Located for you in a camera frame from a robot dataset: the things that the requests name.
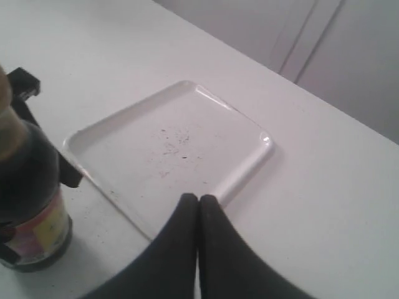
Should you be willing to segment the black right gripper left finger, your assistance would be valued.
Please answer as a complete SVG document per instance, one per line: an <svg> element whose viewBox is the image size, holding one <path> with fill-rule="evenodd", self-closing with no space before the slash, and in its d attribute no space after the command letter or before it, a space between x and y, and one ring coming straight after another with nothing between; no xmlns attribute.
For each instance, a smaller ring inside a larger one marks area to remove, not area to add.
<svg viewBox="0 0 399 299"><path fill-rule="evenodd" d="M140 256L84 298L194 298L198 208L194 194L182 194Z"/></svg>

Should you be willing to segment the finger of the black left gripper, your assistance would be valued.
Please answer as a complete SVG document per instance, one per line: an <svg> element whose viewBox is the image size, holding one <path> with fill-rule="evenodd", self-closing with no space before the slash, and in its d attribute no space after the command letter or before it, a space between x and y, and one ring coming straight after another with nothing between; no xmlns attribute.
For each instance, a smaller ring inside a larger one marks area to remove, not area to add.
<svg viewBox="0 0 399 299"><path fill-rule="evenodd" d="M83 176L58 152L59 157L59 182L70 188L78 188Z"/></svg>
<svg viewBox="0 0 399 299"><path fill-rule="evenodd" d="M20 255L11 249L7 243L16 235L16 229L6 224L1 224L1 260L14 265L20 260Z"/></svg>

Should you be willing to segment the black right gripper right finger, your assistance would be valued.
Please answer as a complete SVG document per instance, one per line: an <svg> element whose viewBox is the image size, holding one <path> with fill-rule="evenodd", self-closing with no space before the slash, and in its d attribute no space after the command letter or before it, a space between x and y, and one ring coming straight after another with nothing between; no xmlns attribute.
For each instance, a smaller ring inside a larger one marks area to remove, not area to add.
<svg viewBox="0 0 399 299"><path fill-rule="evenodd" d="M214 196L199 200L198 225L202 298L311 298L248 246Z"/></svg>

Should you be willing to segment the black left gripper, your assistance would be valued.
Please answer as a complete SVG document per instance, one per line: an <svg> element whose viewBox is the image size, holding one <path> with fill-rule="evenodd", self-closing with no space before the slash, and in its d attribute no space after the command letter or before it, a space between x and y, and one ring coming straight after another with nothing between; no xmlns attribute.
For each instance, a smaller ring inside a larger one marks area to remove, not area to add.
<svg viewBox="0 0 399 299"><path fill-rule="evenodd" d="M34 118L26 101L41 92L41 81L22 67L7 74L12 89L11 106L20 118Z"/></svg>

